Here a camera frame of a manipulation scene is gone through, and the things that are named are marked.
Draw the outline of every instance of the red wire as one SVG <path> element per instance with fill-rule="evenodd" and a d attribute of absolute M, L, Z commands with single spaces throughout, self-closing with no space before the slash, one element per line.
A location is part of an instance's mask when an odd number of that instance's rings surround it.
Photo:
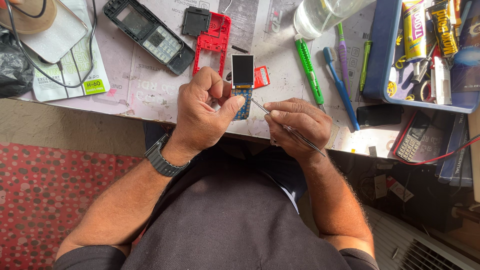
<path fill-rule="evenodd" d="M 451 154 L 455 153 L 456 151 L 460 151 L 460 150 L 464 149 L 465 147 L 473 144 L 474 142 L 476 142 L 476 141 L 478 141 L 478 140 L 480 140 L 480 137 L 478 137 L 478 138 L 476 138 L 475 140 L 473 140 L 473 141 L 465 144 L 464 146 L 462 146 L 462 148 L 460 148 L 460 149 L 458 149 L 458 150 L 452 151 L 452 152 L 450 152 L 450 153 L 448 153 L 448 154 L 445 154 L 445 155 L 443 155 L 443 156 L 439 156 L 439 157 L 434 158 L 434 159 L 431 159 L 431 160 L 427 160 L 427 161 L 423 161 L 423 162 L 418 162 L 418 163 L 410 163 L 410 162 L 406 162 L 406 161 L 403 161 L 403 160 L 399 160 L 399 161 L 402 162 L 402 163 L 408 164 L 408 165 L 422 165 L 422 164 L 425 164 L 425 163 L 428 163 L 428 162 L 432 162 L 432 161 L 435 161 L 435 160 L 439 160 L 439 159 L 446 158 L 446 157 L 450 156 Z"/>

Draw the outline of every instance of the blue toothbrush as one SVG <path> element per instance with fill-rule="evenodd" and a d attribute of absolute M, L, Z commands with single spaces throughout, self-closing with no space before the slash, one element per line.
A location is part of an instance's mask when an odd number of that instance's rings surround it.
<path fill-rule="evenodd" d="M 359 123 L 357 122 L 357 117 L 355 116 L 355 112 L 353 111 L 352 104 L 350 103 L 350 99 L 348 98 L 347 90 L 345 89 L 345 84 L 338 78 L 335 72 L 335 69 L 333 68 L 333 65 L 332 65 L 333 61 L 337 61 L 336 52 L 330 47 L 325 47 L 324 56 L 325 56 L 325 61 L 330 67 L 330 71 L 332 72 L 333 79 L 335 80 L 336 89 L 338 90 L 338 93 L 342 98 L 343 106 L 345 106 L 345 109 L 347 110 L 348 117 L 352 122 L 353 128 L 355 129 L 355 131 L 358 131 L 360 130 L 360 126 L 359 126 Z"/>

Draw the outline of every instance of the blue tray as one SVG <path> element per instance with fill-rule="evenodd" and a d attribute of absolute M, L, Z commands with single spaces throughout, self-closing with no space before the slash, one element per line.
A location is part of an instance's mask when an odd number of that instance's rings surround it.
<path fill-rule="evenodd" d="M 387 94 L 388 78 L 393 66 L 397 31 L 402 13 L 401 0 L 377 0 L 372 27 L 372 49 L 368 59 L 368 71 L 363 95 L 366 98 L 382 99 L 388 103 L 409 105 L 423 108 L 472 113 L 480 103 L 480 91 L 452 93 L 452 105 L 438 105 L 422 101 L 411 101 L 389 97 Z M 403 82 L 411 77 L 411 65 L 405 65 Z M 397 91 L 410 91 L 413 85 L 403 83 Z"/>

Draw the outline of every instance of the hairy forearm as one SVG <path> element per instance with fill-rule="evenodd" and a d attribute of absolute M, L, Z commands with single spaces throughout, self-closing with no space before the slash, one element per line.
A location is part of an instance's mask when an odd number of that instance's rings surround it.
<path fill-rule="evenodd" d="M 168 143 L 162 150 L 173 165 L 187 163 L 194 153 L 184 153 Z M 112 245 L 125 255 L 142 232 L 171 177 L 158 173 L 145 159 L 105 190 L 90 206 L 78 226 L 60 246 L 57 257 L 78 247 Z"/>
<path fill-rule="evenodd" d="M 370 242 L 372 234 L 362 209 L 344 177 L 329 158 L 299 161 L 307 180 L 315 224 L 325 237 L 349 236 Z"/>

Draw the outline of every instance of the black wristwatch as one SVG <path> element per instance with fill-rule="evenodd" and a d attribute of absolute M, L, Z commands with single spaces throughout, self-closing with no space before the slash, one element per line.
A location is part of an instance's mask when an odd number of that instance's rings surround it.
<path fill-rule="evenodd" d="M 188 164 L 190 164 L 190 161 L 181 166 L 177 167 L 172 164 L 170 164 L 168 161 L 166 161 L 162 154 L 161 150 L 165 144 L 167 144 L 168 139 L 170 139 L 170 135 L 168 133 L 165 133 L 163 137 L 161 137 L 146 153 L 145 157 L 150 161 L 152 166 L 161 174 L 164 176 L 168 177 L 173 177 L 177 174 L 179 174 L 183 169 L 185 169 Z"/>

